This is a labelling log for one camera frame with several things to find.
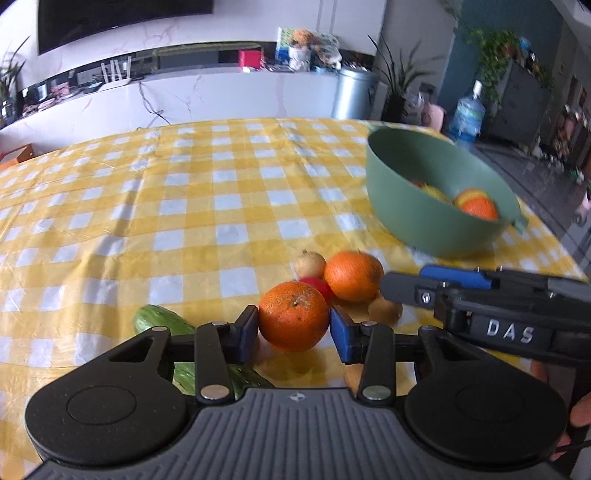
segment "human hand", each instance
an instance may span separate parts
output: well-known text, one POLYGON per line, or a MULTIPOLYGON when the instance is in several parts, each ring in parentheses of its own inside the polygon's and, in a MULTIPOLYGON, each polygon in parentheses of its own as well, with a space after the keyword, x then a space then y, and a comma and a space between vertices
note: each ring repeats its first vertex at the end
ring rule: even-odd
MULTIPOLYGON (((546 368, 546 365, 541 362, 537 362, 535 360, 532 361, 531 374, 544 383, 548 381, 548 369, 546 368)), ((573 409, 570 411, 569 421, 573 427, 577 428, 591 425, 591 392, 581 398, 581 400, 579 400, 579 402, 577 402, 577 404, 573 407, 573 409)), ((558 446, 562 447, 564 445, 568 445, 569 443, 570 437, 565 432, 558 442, 558 446)), ((560 458, 560 456, 563 454, 565 454, 565 452, 555 453, 552 455, 552 457, 550 457, 550 460, 554 461, 560 458)))

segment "red tomato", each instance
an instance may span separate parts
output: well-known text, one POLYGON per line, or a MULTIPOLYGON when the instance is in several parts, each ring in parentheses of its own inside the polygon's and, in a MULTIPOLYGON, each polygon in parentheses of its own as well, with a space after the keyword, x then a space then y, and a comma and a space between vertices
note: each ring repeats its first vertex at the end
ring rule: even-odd
POLYGON ((332 307, 332 299, 333 299, 334 294, 332 293, 332 290, 330 289, 328 283, 326 283, 326 280, 324 280, 322 278, 316 278, 316 277, 306 277, 306 278, 299 278, 298 281, 301 281, 302 283, 306 283, 310 287, 314 287, 316 290, 318 290, 320 293, 322 293, 322 296, 326 300, 326 303, 328 304, 328 306, 332 307))

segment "yellow checkered tablecloth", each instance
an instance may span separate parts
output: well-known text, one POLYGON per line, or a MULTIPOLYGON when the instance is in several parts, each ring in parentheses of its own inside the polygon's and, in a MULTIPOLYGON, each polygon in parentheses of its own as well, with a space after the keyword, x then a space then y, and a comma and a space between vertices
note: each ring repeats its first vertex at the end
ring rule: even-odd
MULTIPOLYGON (((102 138, 2 171, 0 476, 20 478, 39 462, 24 429, 28 399, 132 336, 143 304, 195 325, 233 321, 293 278, 302 249, 326 257, 361 249, 409 273, 436 262, 372 215, 367 130, 357 121, 200 122, 102 138)), ((524 234, 509 229, 482 255, 443 263, 580 275, 525 212, 524 234)), ((363 308, 351 307, 356 320, 363 308)), ((432 321, 406 307, 398 331, 432 321)), ((256 367, 277 386, 342 384, 329 335, 293 355, 263 342, 256 367)), ((412 376, 398 369, 404 392, 412 376)))

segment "trash can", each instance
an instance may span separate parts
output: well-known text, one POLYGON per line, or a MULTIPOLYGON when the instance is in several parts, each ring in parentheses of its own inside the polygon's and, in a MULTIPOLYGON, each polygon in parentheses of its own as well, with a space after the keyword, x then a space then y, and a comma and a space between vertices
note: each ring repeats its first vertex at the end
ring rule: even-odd
POLYGON ((338 77, 332 118, 367 120, 374 108, 377 75, 365 69, 343 67, 338 77))

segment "floor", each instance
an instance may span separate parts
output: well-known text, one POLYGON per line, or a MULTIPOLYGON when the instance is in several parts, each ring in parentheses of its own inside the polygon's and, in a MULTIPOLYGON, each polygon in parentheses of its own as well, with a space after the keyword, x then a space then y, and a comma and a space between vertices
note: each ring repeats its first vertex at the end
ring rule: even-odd
POLYGON ((517 148, 477 143, 472 153, 505 179, 591 277, 591 215, 583 226, 573 221, 585 186, 577 185, 568 174, 526 156, 517 148))

